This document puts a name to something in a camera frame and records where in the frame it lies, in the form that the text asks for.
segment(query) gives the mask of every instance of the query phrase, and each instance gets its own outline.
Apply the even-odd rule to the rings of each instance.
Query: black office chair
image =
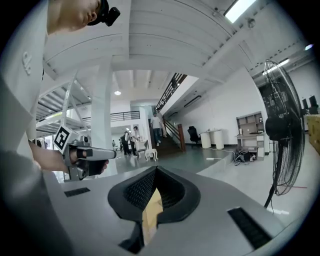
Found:
[[[197,129],[194,126],[189,126],[188,133],[190,135],[190,141],[198,144],[198,141],[200,141],[201,139],[198,137]]]

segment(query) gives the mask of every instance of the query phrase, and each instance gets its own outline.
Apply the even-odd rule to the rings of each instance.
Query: white table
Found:
[[[210,133],[213,133],[213,142],[218,150],[222,150],[224,145],[223,133],[221,129],[209,130],[200,133],[201,144],[203,149],[211,148]]]

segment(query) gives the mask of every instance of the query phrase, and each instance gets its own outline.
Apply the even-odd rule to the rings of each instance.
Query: gray floor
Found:
[[[235,151],[236,147],[226,147],[227,151]],[[225,157],[233,155],[231,152],[202,149],[200,147],[191,147],[187,145],[186,152],[176,153],[166,157],[159,157],[158,161],[149,161],[146,162],[145,156],[142,153],[141,158],[137,159],[133,155],[124,155],[118,151],[116,159],[116,168],[117,173],[125,173],[136,170],[141,167],[148,166],[163,166],[163,167],[172,167],[181,170],[186,170],[192,173],[198,173],[217,162],[221,161]]]
[[[218,164],[209,167],[199,175],[226,182],[247,196],[264,205],[272,185],[274,157],[272,154],[265,156],[263,161],[251,162],[249,165],[227,165],[226,169],[217,168]],[[320,185],[320,155],[305,138],[305,148],[301,169],[294,187],[281,196],[272,197],[272,206],[267,210],[274,212],[285,226],[303,217],[313,204]]]

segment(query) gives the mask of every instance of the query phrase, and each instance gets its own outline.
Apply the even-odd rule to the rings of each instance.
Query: black metal railing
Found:
[[[175,73],[173,78],[171,79],[170,83],[166,87],[161,99],[159,100],[158,104],[156,105],[157,109],[162,109],[164,105],[168,102],[174,92],[178,89],[181,83],[187,77],[186,74]]]
[[[178,124],[178,127],[176,128],[170,121],[165,120],[163,118],[164,127],[166,129],[166,132],[170,134],[173,141],[175,141],[175,138],[177,139],[175,142],[178,144],[179,148],[185,152],[186,151],[186,143],[185,143],[185,137],[184,137],[184,131],[182,129],[182,125]]]
[[[140,111],[111,113],[110,122],[140,119]],[[86,125],[91,126],[91,116],[82,119]]]

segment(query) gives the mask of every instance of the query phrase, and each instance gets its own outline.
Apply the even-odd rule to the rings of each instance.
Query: white wall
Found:
[[[121,113],[121,112],[130,112],[130,101],[128,100],[113,100],[111,101],[111,114],[112,113]]]
[[[306,65],[298,67],[289,72],[289,76],[294,84],[296,92],[300,98],[301,107],[302,100],[306,99],[310,107],[309,97],[315,95],[318,105],[320,105],[320,69],[316,61],[309,62]]]
[[[125,101],[125,100],[111,101],[110,108],[111,108],[110,109],[111,114],[131,111],[130,101]],[[78,110],[82,118],[91,117],[91,105],[79,107]],[[70,117],[78,121],[80,120],[74,109],[71,110]]]
[[[184,139],[191,143],[189,126],[194,126],[199,133],[208,129],[223,130],[224,144],[237,144],[239,134],[236,117],[254,112],[262,112],[267,119],[265,105],[256,84],[245,67],[234,72],[225,84],[218,85],[202,95],[202,99],[180,110],[172,121],[182,124]],[[269,139],[265,136],[265,152],[269,152]]]
[[[188,75],[183,82],[179,85],[179,87],[176,89],[174,94],[170,97],[170,99],[166,102],[166,104],[161,109],[160,113],[164,116],[165,113],[178,101],[181,101],[185,95],[187,95],[194,85],[194,83],[198,80],[198,77],[194,77],[191,75]]]

